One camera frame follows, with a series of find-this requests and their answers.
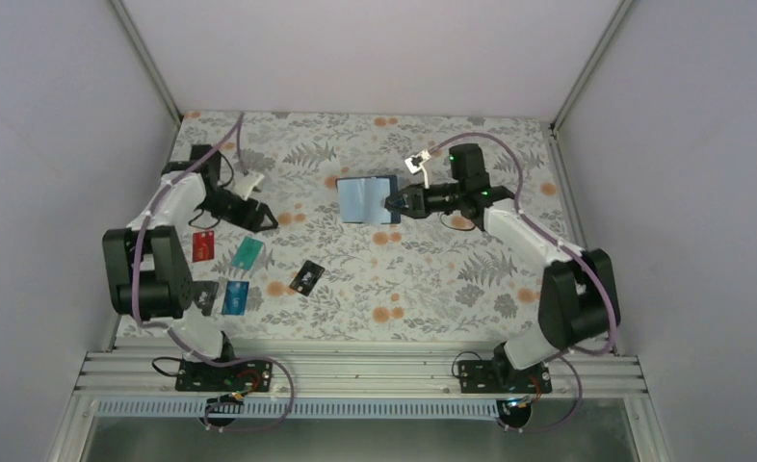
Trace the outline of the teal green credit card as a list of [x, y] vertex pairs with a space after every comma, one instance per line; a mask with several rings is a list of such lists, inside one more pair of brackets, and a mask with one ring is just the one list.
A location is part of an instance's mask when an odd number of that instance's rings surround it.
[[252, 237], [244, 237], [230, 260], [230, 266], [238, 270], [251, 270], [264, 246], [262, 241]]

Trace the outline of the blue leather card holder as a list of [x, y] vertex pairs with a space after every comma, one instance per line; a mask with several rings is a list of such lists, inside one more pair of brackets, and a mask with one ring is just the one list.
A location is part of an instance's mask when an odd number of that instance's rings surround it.
[[399, 213], [385, 208], [385, 200], [398, 191], [396, 175], [343, 177], [336, 180], [340, 219], [353, 224], [398, 224]]

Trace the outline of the red credit card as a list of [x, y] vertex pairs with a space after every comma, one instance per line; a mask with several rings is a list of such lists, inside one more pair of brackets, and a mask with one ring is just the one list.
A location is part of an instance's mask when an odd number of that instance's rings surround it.
[[215, 232], [204, 230], [193, 234], [192, 261], [194, 263], [210, 261], [215, 258]]

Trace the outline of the blue credit card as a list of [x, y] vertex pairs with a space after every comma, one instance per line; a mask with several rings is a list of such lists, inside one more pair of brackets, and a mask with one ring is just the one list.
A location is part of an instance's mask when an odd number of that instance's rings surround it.
[[248, 290], [248, 281], [228, 281], [221, 313], [224, 316], [242, 316], [247, 308]]

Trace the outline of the black credit card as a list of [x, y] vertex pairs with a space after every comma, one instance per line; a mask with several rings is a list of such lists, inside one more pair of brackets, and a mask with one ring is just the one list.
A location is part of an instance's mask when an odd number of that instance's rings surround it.
[[213, 312], [219, 286], [217, 281], [210, 280], [195, 280], [192, 283], [194, 304], [205, 317], [209, 317]]

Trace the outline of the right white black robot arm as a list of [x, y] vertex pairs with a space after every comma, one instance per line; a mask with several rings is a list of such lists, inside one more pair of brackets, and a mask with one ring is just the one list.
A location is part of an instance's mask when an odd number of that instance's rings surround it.
[[596, 352], [610, 352], [620, 315], [608, 253], [586, 250], [538, 224], [520, 206], [518, 192], [491, 184], [479, 145], [454, 145], [448, 160], [452, 182], [404, 187], [384, 206], [415, 219], [458, 212], [542, 267], [537, 322], [495, 347], [491, 365], [498, 377], [512, 378], [601, 334], [607, 342]]

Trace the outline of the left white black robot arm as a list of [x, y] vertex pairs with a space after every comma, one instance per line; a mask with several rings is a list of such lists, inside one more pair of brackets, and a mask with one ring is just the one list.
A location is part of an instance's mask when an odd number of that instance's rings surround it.
[[234, 362], [227, 335], [196, 306], [193, 276], [180, 235], [200, 211], [253, 233], [277, 227], [270, 207], [252, 198], [263, 174], [244, 170], [221, 180], [223, 156], [196, 144], [187, 161], [167, 163], [160, 183], [140, 214], [102, 237], [108, 291], [115, 312], [141, 328], [161, 328], [183, 358], [213, 366]]

